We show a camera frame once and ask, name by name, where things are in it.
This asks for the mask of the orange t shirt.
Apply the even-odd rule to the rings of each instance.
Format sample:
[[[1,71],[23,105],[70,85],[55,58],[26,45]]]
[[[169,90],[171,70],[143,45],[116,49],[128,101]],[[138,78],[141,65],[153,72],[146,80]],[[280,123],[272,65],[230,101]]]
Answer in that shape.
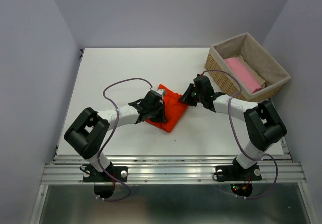
[[[170,133],[188,109],[188,105],[179,102],[179,99],[182,96],[181,94],[171,91],[163,84],[159,84],[158,89],[164,89],[166,91],[166,95],[164,96],[164,102],[165,117],[167,121],[166,123],[156,123],[147,120],[147,123],[167,133]]]

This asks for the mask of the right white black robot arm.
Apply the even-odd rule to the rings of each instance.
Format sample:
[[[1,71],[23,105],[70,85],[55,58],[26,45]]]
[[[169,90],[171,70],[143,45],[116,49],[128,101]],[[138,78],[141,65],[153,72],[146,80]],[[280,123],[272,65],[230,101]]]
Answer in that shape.
[[[287,133],[285,124],[270,101],[248,102],[223,92],[215,92],[210,79],[205,75],[197,75],[194,78],[179,98],[179,102],[189,106],[201,103],[212,112],[228,115],[233,135],[241,151],[235,158],[236,164],[231,167],[233,176],[238,179],[247,176],[250,167]],[[244,121],[246,125],[249,137],[246,147],[242,147],[238,140],[233,118]]]

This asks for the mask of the wicker basket with liner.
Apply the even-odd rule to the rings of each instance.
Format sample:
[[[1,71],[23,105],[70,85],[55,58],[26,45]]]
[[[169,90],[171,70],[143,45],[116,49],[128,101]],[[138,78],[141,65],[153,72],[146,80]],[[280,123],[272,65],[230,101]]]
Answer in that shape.
[[[238,99],[261,102],[273,97],[291,79],[290,74],[249,33],[243,33],[210,46],[205,69],[219,88],[233,95],[242,85]]]

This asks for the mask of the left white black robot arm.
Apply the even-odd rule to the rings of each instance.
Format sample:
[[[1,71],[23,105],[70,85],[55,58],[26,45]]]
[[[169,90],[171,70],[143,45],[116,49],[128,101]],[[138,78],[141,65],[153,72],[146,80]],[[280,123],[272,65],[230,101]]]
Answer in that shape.
[[[147,120],[165,123],[165,95],[164,89],[152,89],[143,99],[115,110],[95,111],[87,107],[66,131],[64,139],[94,167],[96,177],[106,181],[112,175],[111,161],[100,150],[106,133]]]

